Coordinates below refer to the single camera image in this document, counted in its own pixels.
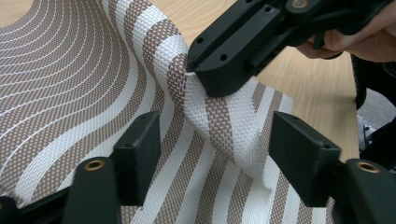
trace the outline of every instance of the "hand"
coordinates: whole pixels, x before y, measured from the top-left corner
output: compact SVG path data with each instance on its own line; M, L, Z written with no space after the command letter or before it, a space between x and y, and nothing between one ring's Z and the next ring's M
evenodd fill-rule
M396 62L396 0L354 35L326 32L322 49L313 49L312 37L297 47L308 58L328 58L342 51L375 63Z

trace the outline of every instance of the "woven fabric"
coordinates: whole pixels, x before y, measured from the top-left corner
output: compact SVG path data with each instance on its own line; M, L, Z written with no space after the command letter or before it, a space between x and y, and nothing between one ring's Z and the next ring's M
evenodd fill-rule
M224 98L186 72L188 48L146 0L34 1L0 29L0 192L25 206L109 156L133 120L161 111L162 155L123 223L325 223L268 156L292 99L250 80Z

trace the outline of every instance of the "white stripe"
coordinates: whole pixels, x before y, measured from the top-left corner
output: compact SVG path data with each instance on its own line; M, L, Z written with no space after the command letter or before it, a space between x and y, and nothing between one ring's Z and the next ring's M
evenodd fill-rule
M188 73L184 98L184 114L197 131L209 139L209 119L206 113L206 93L198 76Z
M103 49L104 49L104 42L102 42L101 53L100 53L100 57L99 57L98 62L101 62L101 59L102 59L102 56L103 56ZM88 59L91 58L92 52L93 52L93 48L91 49L90 56L88 57ZM75 102L75 101L77 101L77 100L83 98L85 95L88 95L88 93L90 93L92 90L94 90L94 89L101 83L101 81L104 79L105 74L107 73L108 68L109 68L109 66L111 65L111 62L112 62L112 60L113 60L112 56L113 56L113 48L111 48L110 61L108 62L108 65L107 65L107 68L106 68L106 71L105 71L104 75L102 76L101 80L100 80L90 91L84 93L83 95L79 96L77 99L74 99L73 101L66 102L66 103L63 103L63 104L59 104L59 105L55 105L55 106L46 108L46 109L44 109L44 110L42 110L42 111L40 111L40 112L38 112L38 113L36 113L36 114L31 115L29 118L26 118L26 119L24 119L24 120L21 120L18 124L16 124L16 125L14 125L13 127L7 129L6 132L2 133L2 134L0 135L0 139L2 139L6 134L8 134L9 132L11 132L13 129L15 129L16 127L18 127L20 124L24 123L26 120L31 119L31 118L33 118L33 117L35 117L35 116L37 116L37 115L39 115L39 114L41 114L41 113L44 113L44 112L46 112L46 111L51 110L51 109L53 109L53 108L56 108L56 107L59 107L59 106L62 106L62 105L71 104L72 102ZM87 59L87 60L85 61L85 63L78 69L78 71L77 71L76 73L78 73L78 72L89 62L88 59Z
M71 13L71 7L69 6L69 15L71 15L72 13ZM61 19L61 24L60 25L58 25L58 29L56 30L56 32L53 32L53 34L59 34L59 30L62 28L62 29L64 29L64 27L62 26L62 24L64 23L64 10L62 10L62 19ZM68 23L68 27L67 27L67 34L69 34L69 31L70 31L70 28L71 28L71 24L72 24L72 20L69 20L69 23ZM11 59L11 58L17 58L17 57L21 57L21 56L25 56L25 55L29 55L29 54L33 54L33 53L35 53L35 52L37 52L37 51L39 51L39 50L41 50L41 49L43 49L44 47L46 47L50 42L52 42L52 40L55 38L55 37L58 37L58 35L52 35L52 37L50 38L50 39L45 39L46 41L47 41L47 43L45 43L45 44L40 44L40 46L38 47L38 48L36 48L36 49L33 49L33 48L30 48L29 49L29 51L27 51L27 52L24 52L24 53L22 53L22 54L13 54L12 56L6 56L6 57L0 57L0 59ZM48 52L48 51L46 51L46 55L44 55L44 56L42 56L42 57L39 57L39 58L36 58L35 57L35 59L34 60L32 60L32 61L29 61L29 62L24 62L24 63L32 63L32 62L36 62L36 61L38 61L38 60L41 60L41 59L43 59L43 58L46 58L47 56L49 56L49 55L51 55L56 49L58 49L61 45L62 45L62 43L66 40L66 38L67 38L67 35L64 35L63 36L63 39L62 39L62 41L61 41L61 43L59 43L56 47L55 47L55 49L53 49L52 51L50 51L50 52ZM14 64L6 64L6 65L0 65L0 66L4 66L4 67L6 67L6 66L11 66L11 65L20 65L20 64L24 64L24 63L14 63Z
M262 101L260 102L259 108L257 109L255 120L258 123L259 127L262 127L262 131L265 121L268 117L268 110L270 109L271 101L274 97L274 92L274 89L266 87L264 94L262 95Z
M27 43L23 42L23 45L18 45L17 47L14 47L14 48L9 48L9 49L2 48L2 49L0 49L0 51L15 50L15 49L20 49L20 48L23 48L23 47L27 47L27 46L31 45L32 43L35 43L35 42L37 41L37 39L41 39L41 37L42 37L43 35L52 35L52 34L47 34L47 31L51 28L53 22L55 21L55 18L59 17L59 15L57 15L57 12L59 11L59 7L56 6L56 4L57 4L57 2L55 2L55 7L54 7L54 8L55 8L55 11L54 11L54 13L53 13L53 15L52 15L52 20L50 21L50 23L49 23L48 25L45 24L45 26L46 26L47 28L46 28L46 30L45 30L44 32L40 32L40 35L39 35L39 36L35 36L35 39L29 40L30 42L27 42ZM63 16L63 15L64 15L64 6L62 6L61 11L62 11L62 16ZM3 43L13 42L13 41L15 41L15 40L22 39L22 38L24 38L25 36L27 36L27 35L22 35L22 36L19 35L17 38L12 39L12 40L5 41L5 42L3 42Z
M132 223L154 222L155 217L158 215L163 205L168 190L174 181L180 164L186 157L187 149L191 144L193 134L193 127L184 120L181 135L177 139L175 148L172 150L171 155L148 190L145 203L143 204L144 209L139 209L136 212Z
M253 180L247 196L242 223L269 223L268 211L270 210L269 198L272 191L266 189L260 180Z
M283 211L282 223L297 223L298 210L300 208L300 197L294 188L289 187L288 196L285 202L285 210Z
M282 101L280 102L279 111L284 113L291 113L293 107L293 99L283 94Z
M265 222L264 223L269 223L270 218L271 218L271 213L274 205L274 199L275 199L275 193L276 193L276 185L277 181L279 179L280 171L279 168L277 167L275 161L270 157L267 156L267 159L265 161L264 165L264 172L262 173L262 184L271 190L271 195L268 199L268 204L269 206L263 212L265 214Z
M215 157L216 150L210 144L210 141L205 141L204 149L191 175L189 185L187 186L176 223L195 223L199 199L201 198L207 175L209 174L210 167Z
M29 202L32 199L35 188L41 178L48 171L51 165L59 160L59 158L71 146L94 130L107 124L109 120L114 119L127 105L134 93L134 88L137 82L137 76L135 75L137 74L137 65L135 64L132 68L134 71L130 73L122 92L110 107L96 117L79 124L59 136L55 141L51 142L47 147L40 151L40 153L38 153L38 155L32 160L25 169L25 172L21 175L17 187L15 188L16 193L25 201Z
M169 64L178 54L181 52L187 52L187 47L183 48L178 44L180 39L183 41L183 38L180 35L173 35L166 38L155 51L153 61L155 77L157 78L161 89L163 89L165 96L165 103L161 119L161 129L166 132L169 130L171 125L175 109L174 102L169 94L168 84L166 83Z
M86 29L86 31L85 31L85 36L84 36L84 41L83 41L83 43L82 43L82 46L85 46L85 42L87 41L87 36L88 36L88 23L87 23L87 19L85 20L85 27L87 27L87 29ZM46 65L43 66L43 67L38 67L38 68L35 68L35 69L32 69L32 70L28 70L28 71L20 71L20 72L15 72L15 73L6 73L6 74L2 74L1 76L17 75L17 74L24 74L24 73L29 73L29 72L34 72L34 71L43 70L43 69L45 69L45 68L47 68L47 67L50 67L50 66L52 66L53 64L59 62L61 59L63 59L63 58L68 54L68 52L70 51L70 49L71 49L71 48L69 48L62 56L56 57L56 60L51 61L51 63L46 63ZM58 74L59 72L61 72L61 71L63 71L64 69L66 69L67 67L69 67L69 66L78 58L78 56L80 55L80 53L82 52L83 49L84 49L84 48L80 48L80 49L79 49L78 54L75 56L75 58L73 59L72 62L70 62L69 64L64 64L64 67L63 67L61 70L58 70L57 72L52 73L50 76L46 76L46 77L51 77L51 76L53 76L53 75L56 75L56 74ZM40 77L40 78L36 78L36 79L26 80L26 81L22 81L22 82L15 82L15 83L12 83L12 84L23 83L23 82L29 82L29 81L32 81L32 80L39 80L39 79L43 79L43 78L45 78L45 77Z
M93 32L93 33L94 33L94 35L93 35L93 42L94 42L94 41L96 40L96 32ZM102 59L103 49L104 49L104 42L102 42L102 48L101 48L102 51L101 51L101 54L100 54L100 59ZM49 88L51 88L51 87L55 87L55 86L58 86L58 85L60 85L60 84L62 84L62 83L64 83L64 82L66 82L66 81L67 81L68 79L70 79L70 78L73 78L75 75L77 75L77 74L79 73L79 71L81 71L81 70L85 67L85 65L87 64L87 62L90 60L90 58L91 58L91 56L92 56L92 52L93 52L93 48L92 48L92 50L91 50L90 56L86 59L86 62L85 62L74 74L70 74L70 76L67 77L66 79L64 79L64 80L62 80L62 81L60 81L60 82L57 82L57 83L54 83L54 84L51 84L51 85L42 87L42 88L37 88L37 89L29 90L29 91L39 91L39 90L49 89ZM29 105L29 104L31 104L31 103L34 103L34 102L37 102L37 101L40 101L40 100L44 100L44 99L48 99L48 98L53 98L53 97L55 97L55 96L62 95L62 94L66 94L66 93L68 93L68 92L70 92L70 91L72 91L72 90L77 89L79 86L83 85L83 84L85 83L85 81L88 80L92 75L94 75L94 73L96 72L96 69L98 68L98 66L99 66L99 64L100 64L101 61L102 61L102 60L97 60L96 65L95 65L95 67L91 70L91 72L90 72L89 74L87 74L87 75L85 76L85 78L84 78L82 81L80 81L76 86L73 86L71 89L67 89L67 91L59 91L59 92L57 92L56 94L52 94L52 95L49 95L49 96L37 98L37 99L35 99L35 100L33 100L33 101L29 101L29 102L23 103L23 104L21 104L21 105L17 105L17 106L15 106L15 107L12 107L12 108L10 108L9 110L7 110L7 111L1 113L1 114L0 114L0 117L1 117L1 116L4 116L5 114L7 114L7 113L9 113L9 112L11 112L11 111L13 111L13 110L19 108L19 107L24 106L24 105ZM10 95L1 97L0 100L6 99L6 98L8 98L8 97L10 97L10 96L13 96L13 95L18 95L18 94L26 93L26 92L29 92L29 91L20 91L20 92L12 93L12 94L10 94Z
M124 22L125 22L125 16L126 16L126 11L128 10L129 6L132 4L134 0L132 1L117 1L116 5L116 22L117 22L117 28L119 29L119 33L121 35L121 38L123 41L126 43L126 36L125 36L125 29L124 29Z
M140 61L144 61L143 43L147 32L153 25L155 25L155 23L165 19L166 16L163 15L163 13L155 6L148 7L137 18L133 30L133 41L134 48L136 49L136 55Z
M312 223L326 223L326 208L314 208L312 212Z
M108 0L102 0L103 11L105 12L105 14L107 16L108 21L111 23L110 12L109 12L109 9L108 9L109 5L110 4L108 3Z
M233 197L233 189L236 186L241 170L232 162L228 161L219 184L213 207L212 223L227 224L227 215Z
M111 58L111 59L112 59L112 54L113 54L113 49L111 49L111 53L110 53L110 58ZM66 102L66 103L61 104L61 105L70 104L70 103L75 102L75 101L77 101L78 99L82 99L83 97L85 97L86 95L88 95L92 90L94 90L98 85L100 85L100 84L102 83L102 80L105 78L106 73L107 73L108 68L109 68L110 65L111 65L111 60L108 62L106 71L105 71L104 74L102 75L101 80L99 80L99 82L98 82L90 91L84 93L82 96L79 96L79 98L74 99L74 100L71 101L71 102ZM0 176L3 174L4 170L6 169L8 162L12 159L12 157L15 155L15 153L17 153L18 150L19 150L26 142L28 142L28 141L29 141L31 138L33 138L36 134L40 134L40 132L42 132L43 130L45 130L47 127L49 127L49 126L52 125L53 123L55 123L55 122L57 122L57 121L59 121L59 120L61 120L61 119L65 119L65 118L67 118L67 117L70 117L70 116L72 116L72 115L74 115L74 114L76 114L76 113L78 113L78 112L80 112L80 111L83 111L83 110L89 108L90 106L93 106L93 105L97 104L97 102L99 102L99 101L100 101L105 95L107 95L107 93L112 89L112 86L114 85L115 80L117 79L117 76L118 76L118 73L117 73L116 77L114 78L113 82L111 83L110 87L109 87L109 88L107 89L107 91L105 92L105 94L103 94L102 97L100 97L99 99L97 99L96 102L93 102L93 103L91 103L90 105L86 105L86 107L81 108L81 109L79 109L79 110L77 110L77 111L74 111L74 112L71 113L71 114L68 114L68 115L65 115L65 116L63 116L63 117L61 117L61 118L57 118L56 120L53 120L52 122L50 122L50 123L44 125L44 126L41 127L38 131L36 131L35 133L31 134L29 137L27 137L26 139L24 139L24 140L23 140L23 141L11 152L11 154L7 157L6 161L4 162L3 166L2 166L1 169L0 169ZM14 125L14 126L11 127L10 129L8 129L6 132L2 133L2 134L0 135L0 139L3 138L5 135L7 135L9 132L11 132L14 128L18 127L20 124L23 124L26 120L31 119L31 118L33 118L33 117L35 117L35 116L37 116L37 115L39 115L39 114L41 114L41 113L44 113L44 112L46 112L46 111L49 111L49 110L51 110L51 109L53 109L53 108L56 108L56 107L58 107L58 106L61 106L61 105L56 105L56 106L47 108L47 109L42 110L42 111L40 111L40 112L38 112L38 113L36 113L36 114L31 115L29 118L26 118L26 119L24 119L24 120L21 120L18 124Z
M35 12L35 15L33 15L33 17L31 17L30 20L29 20L28 22L26 22L23 26L18 27L18 29L16 29L16 30L11 30L11 31L5 32L5 33L0 33L0 36L2 36L2 35L9 35L9 34L15 33L15 32L17 32L17 31L19 31L20 29L22 29L23 27L27 26L32 20L35 19L35 16L37 16L38 13L41 11L41 3L42 3L42 1L39 1L38 9L37 9L37 11Z
M129 58L131 59L130 61L130 73L128 76L135 76L137 77L134 68L137 67L137 62L130 50L128 50L129 53ZM103 141L101 144L99 144L96 148L91 150L80 162L83 162L87 159L90 159L92 157L108 157L112 152L113 152L113 147L117 143L117 141L120 139L120 137L123 135L123 133L126 131L126 129L129 128L129 126L134 122L136 117L138 117L141 114L147 113L151 107L152 104L154 103L155 99L155 82L154 79L151 76L147 76L147 86L144 91L144 96L142 100L142 104L139 105L137 108L136 112L133 114L131 117L130 121L126 123L121 129L119 129L116 133L111 135L109 138L107 138L105 141ZM58 190L64 189L72 183L73 177L74 177L74 172L72 171L64 180L64 182L61 184L61 186L58 188Z
M233 155L236 165L255 179L262 176L262 126L255 122L252 103L257 81L251 79L237 93L226 97L233 130Z
M44 19L47 18L47 14L48 14L48 12L49 12L49 8L50 8L50 4L47 4L46 13L43 15L43 17L42 17L42 19L41 19L41 21L40 21L39 23L36 23L36 22L35 22L35 24L36 24L36 27L35 27L35 28L33 28L33 29L30 28L30 29L29 29L29 30L30 30L29 33L27 33L26 35L19 35L19 37L18 37L18 38L15 38L15 39L11 39L11 40L8 40L8 41L0 42L0 44L8 43L8 42L12 42L12 41L21 39L21 38L23 38L23 37L25 37L25 36L31 34L32 32L34 32L34 31L37 29L37 27L39 27L39 26L41 25L41 23L43 23ZM25 27L25 26L26 26L28 23L30 23L30 21L32 21L34 18L35 18L35 17L33 17L32 19L30 19L25 25L23 25L22 27L18 28L17 30L13 30L13 31L11 31L11 32L7 32L7 33L0 34L0 35L7 35L7 34L15 33L15 32L17 32L18 30L20 30L21 28Z

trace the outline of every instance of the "wooden table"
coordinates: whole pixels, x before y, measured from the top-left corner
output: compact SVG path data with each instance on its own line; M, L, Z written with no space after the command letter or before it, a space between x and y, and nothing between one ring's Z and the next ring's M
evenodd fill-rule
M235 0L149 0L190 44ZM32 0L0 0L0 26L20 18ZM342 160L359 157L355 85L349 55L309 60L286 48L258 76L265 85L294 99L292 114L309 123L343 149Z

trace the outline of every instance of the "brass insert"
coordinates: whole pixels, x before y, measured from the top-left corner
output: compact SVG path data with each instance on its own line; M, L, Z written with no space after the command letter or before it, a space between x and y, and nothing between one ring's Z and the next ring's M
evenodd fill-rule
M104 161L90 161L87 164L85 164L84 169L87 171L94 171L94 170L99 170L105 166Z
M357 163L357 166L359 167L359 169L361 169L365 172L369 172L369 173L373 173L373 174L379 173L379 168L376 165L373 165L368 162L359 161Z
M294 8L305 8L308 6L308 0L293 0L291 6Z

